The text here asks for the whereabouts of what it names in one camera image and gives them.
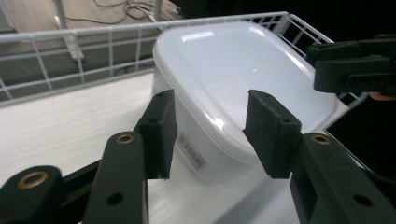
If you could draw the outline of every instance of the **white surface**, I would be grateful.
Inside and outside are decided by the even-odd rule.
[[[102,157],[107,139],[131,131],[151,97],[152,75],[0,108],[0,185],[31,166],[68,175]],[[212,185],[175,150],[171,178],[148,182],[150,223],[298,223],[288,180]]]
[[[255,23],[168,30],[158,37],[154,59],[199,127],[225,154],[246,164],[260,165],[242,133],[249,90],[274,95],[302,122],[302,133],[317,129],[336,108],[334,94],[313,90],[314,68]]]

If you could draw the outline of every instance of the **brass screw insert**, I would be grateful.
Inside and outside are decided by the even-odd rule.
[[[131,134],[122,134],[116,139],[116,141],[120,144],[127,144],[134,141],[134,136]]]
[[[49,174],[44,171],[36,171],[32,172],[18,181],[18,188],[20,189],[31,189],[34,188],[44,181],[49,177]]]
[[[321,145],[329,145],[330,138],[325,135],[315,134],[311,136],[312,141],[321,144]]]

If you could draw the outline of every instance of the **floor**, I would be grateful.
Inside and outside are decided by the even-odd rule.
[[[55,0],[3,0],[2,8],[9,16],[9,20],[15,27],[18,34],[35,33],[59,30],[55,16],[57,15]],[[63,0],[64,14],[70,29],[91,29],[99,26],[113,26],[120,24],[140,24],[153,22],[149,15],[154,10],[154,0]],[[163,0],[162,21],[174,21],[183,19],[177,13],[177,7]],[[157,36],[159,30],[150,30],[143,33],[142,37]],[[118,32],[113,35],[113,41],[131,40],[138,36],[136,32]],[[79,37],[77,40],[81,47],[104,44],[101,48],[84,49],[84,71],[108,67],[108,36],[107,35],[87,35]],[[140,47],[140,60],[151,58],[154,41],[144,42]],[[47,39],[39,41],[37,48],[40,51],[48,49],[65,49],[62,39]],[[135,52],[137,45],[134,43],[120,44],[113,47],[113,63],[122,64],[136,61]],[[42,62],[36,57],[21,58],[18,60],[1,60],[13,55],[34,52],[33,46],[29,42],[16,41],[4,43],[0,40],[0,102],[9,99],[9,96],[2,91],[2,85],[8,88],[13,98],[21,98],[41,92],[47,92],[50,88],[42,83],[45,79],[56,77],[66,77],[70,74],[78,73],[78,64],[71,60],[67,53],[59,53],[50,56],[42,56]],[[47,69],[47,76],[43,77],[41,65]],[[154,63],[141,65],[139,70],[152,68]],[[114,76],[128,74],[134,68],[127,66],[124,69],[115,71]],[[108,72],[93,73],[85,77],[85,82],[92,82],[108,77]],[[18,87],[26,83],[35,83],[29,88]],[[51,83],[54,90],[64,89],[81,84],[78,77],[63,79]]]
[[[57,30],[54,0],[3,0],[18,33]],[[153,0],[63,0],[69,28],[92,28],[116,24],[151,22],[144,10],[153,11]],[[123,10],[128,8],[129,15]],[[162,5],[163,20],[179,20],[176,6],[167,0]]]

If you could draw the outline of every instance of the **table surface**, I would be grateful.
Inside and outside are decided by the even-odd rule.
[[[32,166],[53,165],[68,175],[100,160],[107,139],[131,131],[143,115],[152,79],[127,77],[0,107],[0,185]],[[344,110],[339,106],[337,114]],[[171,178],[149,180],[148,197],[154,224],[299,223],[289,180],[272,180],[256,169],[243,182],[209,184],[177,150]]]

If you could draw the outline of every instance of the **plastic container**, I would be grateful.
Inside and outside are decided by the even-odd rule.
[[[302,122],[303,133],[314,131],[336,108],[334,94],[313,90],[314,68],[255,23],[170,29],[158,37],[153,54],[154,90],[176,94],[176,148],[212,183],[262,169],[242,133],[250,89],[274,95]]]

